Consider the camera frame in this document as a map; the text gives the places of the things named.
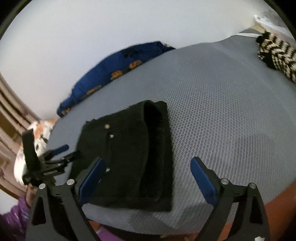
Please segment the purple sleeve forearm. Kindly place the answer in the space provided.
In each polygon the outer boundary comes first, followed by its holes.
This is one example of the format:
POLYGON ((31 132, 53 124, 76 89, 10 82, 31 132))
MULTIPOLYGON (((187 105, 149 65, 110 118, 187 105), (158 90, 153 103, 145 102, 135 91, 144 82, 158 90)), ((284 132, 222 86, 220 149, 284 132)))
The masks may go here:
POLYGON ((1 240, 25 240, 29 216, 30 207, 22 196, 9 212, 1 214, 1 240))

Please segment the person's left hand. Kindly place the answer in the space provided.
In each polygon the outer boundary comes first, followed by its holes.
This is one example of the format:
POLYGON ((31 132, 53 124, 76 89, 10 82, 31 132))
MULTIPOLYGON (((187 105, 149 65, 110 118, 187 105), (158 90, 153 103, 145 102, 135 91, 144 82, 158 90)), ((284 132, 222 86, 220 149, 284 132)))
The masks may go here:
POLYGON ((34 198, 36 196, 38 188, 33 186, 32 184, 27 185, 27 192, 26 192, 26 203, 29 207, 32 206, 34 198))

